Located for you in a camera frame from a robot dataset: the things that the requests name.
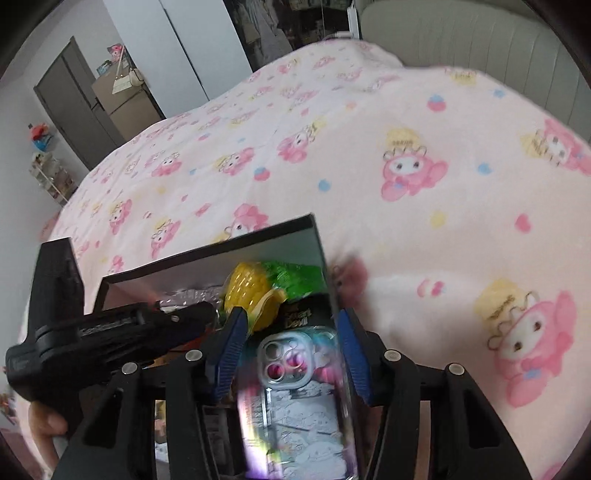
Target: blurred object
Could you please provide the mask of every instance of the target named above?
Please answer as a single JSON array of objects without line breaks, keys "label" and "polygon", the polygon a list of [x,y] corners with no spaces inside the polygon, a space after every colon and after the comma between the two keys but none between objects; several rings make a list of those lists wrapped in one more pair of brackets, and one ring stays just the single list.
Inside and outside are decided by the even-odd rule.
[{"label": "blurred object", "polygon": [[17,412],[14,410],[14,394],[0,393],[0,412],[6,417],[6,419],[12,424],[17,425]]},{"label": "blurred object", "polygon": [[121,58],[121,54],[123,53],[123,45],[121,43],[116,43],[115,45],[111,45],[107,47],[107,51],[111,54],[111,62],[117,63]]},{"label": "blurred object", "polygon": [[41,233],[39,234],[39,241],[41,243],[47,242],[49,240],[49,237],[51,236],[51,233],[53,232],[53,229],[56,226],[57,219],[59,217],[60,217],[60,212],[57,212],[45,223],[45,225],[43,225],[43,229],[41,230]]},{"label": "blurred object", "polygon": [[96,69],[99,76],[107,73],[109,71],[109,68],[111,67],[111,65],[113,65],[113,62],[110,60],[105,60],[103,63],[101,63]]},{"label": "blurred object", "polygon": [[221,294],[222,287],[208,287],[202,290],[191,288],[189,290],[178,291],[160,300],[160,309],[163,312],[170,313],[188,307],[189,305],[194,305],[200,301],[206,301],[220,310],[222,307],[220,300]]},{"label": "blurred object", "polygon": [[31,140],[35,146],[42,152],[45,152],[49,141],[53,138],[53,135],[49,131],[49,125],[39,124],[34,127],[29,126],[29,129],[31,132]]},{"label": "blurred object", "polygon": [[49,192],[53,199],[64,206],[78,185],[68,171],[61,166],[52,153],[36,153],[29,172],[39,182],[39,185]]}]

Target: clear phone case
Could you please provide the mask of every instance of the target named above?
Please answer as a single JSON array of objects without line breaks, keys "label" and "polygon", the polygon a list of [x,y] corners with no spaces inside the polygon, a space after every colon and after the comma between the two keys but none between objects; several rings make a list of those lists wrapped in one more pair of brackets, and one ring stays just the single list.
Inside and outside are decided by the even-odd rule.
[{"label": "clear phone case", "polygon": [[248,478],[356,478],[345,369],[334,330],[269,335],[243,356],[238,410]]}]

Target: box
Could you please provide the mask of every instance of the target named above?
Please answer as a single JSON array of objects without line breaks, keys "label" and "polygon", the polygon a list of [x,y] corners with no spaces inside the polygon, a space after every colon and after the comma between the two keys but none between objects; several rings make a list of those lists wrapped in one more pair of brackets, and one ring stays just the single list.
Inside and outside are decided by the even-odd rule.
[{"label": "box", "polygon": [[96,313],[141,301],[155,303],[177,291],[220,286],[238,263],[265,260],[321,267],[333,317],[336,317],[335,290],[328,275],[313,215],[105,277],[93,311]]}]

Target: hand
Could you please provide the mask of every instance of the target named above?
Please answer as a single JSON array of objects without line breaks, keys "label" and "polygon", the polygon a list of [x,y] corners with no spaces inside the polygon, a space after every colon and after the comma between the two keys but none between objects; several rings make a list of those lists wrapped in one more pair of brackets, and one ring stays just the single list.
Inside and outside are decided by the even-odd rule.
[{"label": "hand", "polygon": [[46,465],[54,471],[59,461],[53,437],[65,435],[68,424],[55,410],[34,401],[29,406],[29,426],[35,445]]}]

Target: bed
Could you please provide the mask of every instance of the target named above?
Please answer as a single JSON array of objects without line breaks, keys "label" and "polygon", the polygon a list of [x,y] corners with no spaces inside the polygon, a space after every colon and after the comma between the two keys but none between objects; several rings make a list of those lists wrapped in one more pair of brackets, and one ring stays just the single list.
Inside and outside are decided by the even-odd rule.
[{"label": "bed", "polygon": [[[384,44],[376,5],[362,29]],[[565,119],[438,58],[291,53],[114,151],[51,238],[72,238],[90,309],[104,276],[313,212],[343,305],[417,363],[465,365],[550,480],[591,419],[591,150],[559,120],[591,135],[584,90]]]}]

